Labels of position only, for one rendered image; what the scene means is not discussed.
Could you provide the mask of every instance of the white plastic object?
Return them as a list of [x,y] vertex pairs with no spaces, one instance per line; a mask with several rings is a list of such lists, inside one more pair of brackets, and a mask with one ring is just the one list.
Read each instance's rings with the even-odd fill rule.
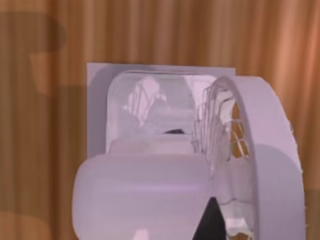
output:
[[[213,84],[179,87],[188,76],[195,76],[191,82],[207,78]],[[150,77],[167,81],[172,91],[168,96],[147,84],[146,99],[184,99],[180,109],[156,107],[158,121],[152,125],[143,114],[147,101],[137,104],[141,91],[123,91],[126,95],[115,100],[131,80],[133,89],[141,89]],[[192,239],[210,197],[218,200],[229,237],[306,239],[297,145],[279,99],[263,79],[124,72],[109,94],[106,153],[86,160],[74,183],[72,222],[80,240]],[[119,104],[130,99],[126,108]],[[128,127],[132,118],[120,110],[134,115],[138,127]],[[175,128],[187,135],[163,134]]]

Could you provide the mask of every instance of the electric fan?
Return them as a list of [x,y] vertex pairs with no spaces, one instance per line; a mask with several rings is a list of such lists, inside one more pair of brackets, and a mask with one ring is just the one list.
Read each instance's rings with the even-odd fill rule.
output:
[[124,71],[106,106],[105,154],[74,183],[78,239],[305,239],[297,145],[263,79]]

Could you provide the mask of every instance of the black object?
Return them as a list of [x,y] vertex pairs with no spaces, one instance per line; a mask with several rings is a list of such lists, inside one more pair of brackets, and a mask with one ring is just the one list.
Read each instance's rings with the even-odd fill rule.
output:
[[224,217],[215,197],[209,199],[192,240],[226,240]]
[[186,134],[182,129],[173,129],[166,131],[164,134]]

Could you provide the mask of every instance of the white fan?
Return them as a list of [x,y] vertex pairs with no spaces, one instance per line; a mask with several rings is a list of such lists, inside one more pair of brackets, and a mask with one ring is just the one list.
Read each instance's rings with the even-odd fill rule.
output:
[[105,138],[74,183],[80,240],[191,240],[211,198],[225,239],[306,239],[297,145],[263,79],[125,71],[109,88]]

